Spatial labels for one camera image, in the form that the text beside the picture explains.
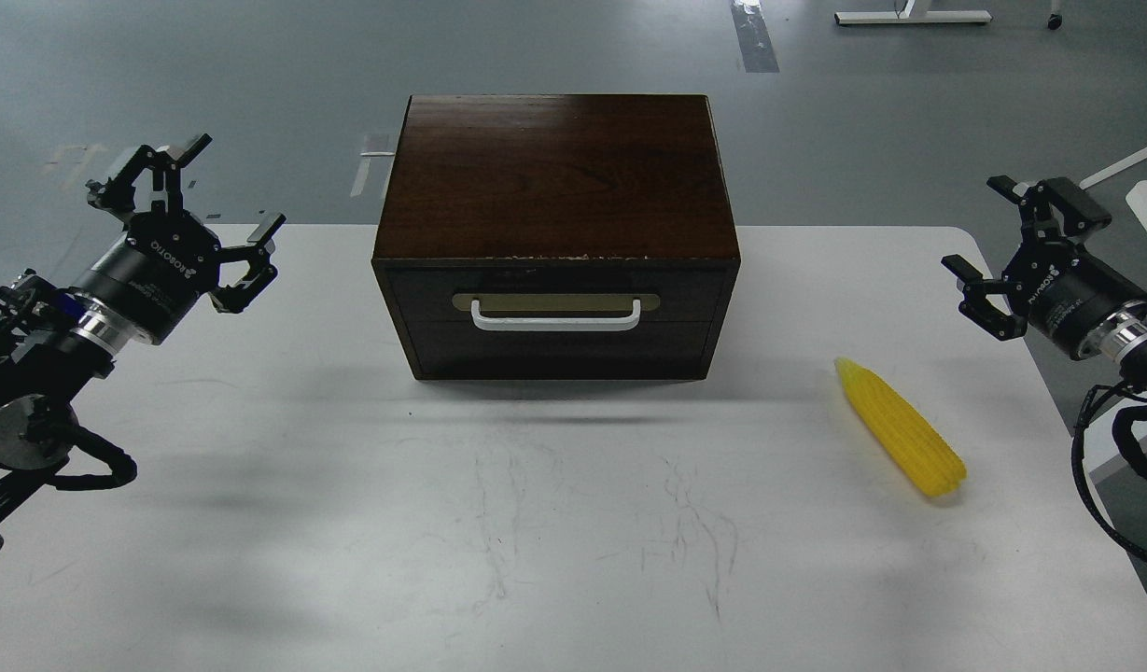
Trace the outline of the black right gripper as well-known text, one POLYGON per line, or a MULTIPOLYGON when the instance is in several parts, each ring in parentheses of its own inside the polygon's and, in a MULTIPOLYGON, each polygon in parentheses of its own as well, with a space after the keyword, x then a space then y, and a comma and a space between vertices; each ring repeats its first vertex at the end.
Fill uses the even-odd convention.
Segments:
POLYGON ((992 175, 986 185, 1019 209, 1021 247, 1002 279, 986 279, 961 255, 943 256, 962 315, 1002 342, 1032 325, 1076 361, 1098 353, 1116 312, 1147 315, 1147 292, 1082 247, 1113 222, 1089 192, 1066 177, 1019 183, 992 175))

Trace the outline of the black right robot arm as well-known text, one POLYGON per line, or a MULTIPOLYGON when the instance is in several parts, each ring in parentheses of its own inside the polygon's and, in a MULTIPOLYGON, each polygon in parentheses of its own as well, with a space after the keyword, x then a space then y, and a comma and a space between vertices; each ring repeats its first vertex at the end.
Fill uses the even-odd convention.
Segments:
POLYGON ((1129 556, 1147 566, 1147 549, 1105 519, 1089 489, 1085 433, 1108 399, 1128 399, 1116 412, 1111 438, 1119 456, 1147 480, 1147 455, 1136 425, 1147 425, 1147 292, 1086 250, 1086 239, 1111 224, 1111 214, 1066 177, 1024 186, 1007 175, 988 187, 1016 205, 1021 242, 1002 275, 983 276, 959 255, 943 265, 961 290, 958 310, 994 339, 1019 339, 1028 328, 1041 333, 1072 361, 1102 355, 1119 370, 1119 382, 1090 388, 1072 425, 1072 480, 1099 528, 1129 556))

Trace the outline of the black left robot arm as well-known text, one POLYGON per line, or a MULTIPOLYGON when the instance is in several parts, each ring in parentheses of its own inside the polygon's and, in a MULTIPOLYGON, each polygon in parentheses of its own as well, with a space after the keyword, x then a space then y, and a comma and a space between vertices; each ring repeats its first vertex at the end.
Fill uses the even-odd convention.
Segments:
POLYGON ((226 247, 184 205, 182 170, 210 142, 202 133, 185 147, 139 146, 87 183, 91 208, 122 233, 73 286, 31 269, 0 286, 0 524, 44 486, 95 492, 134 480, 133 458, 79 423, 77 393, 108 377, 128 342, 167 339, 200 298, 240 314, 276 276, 284 216, 226 247))

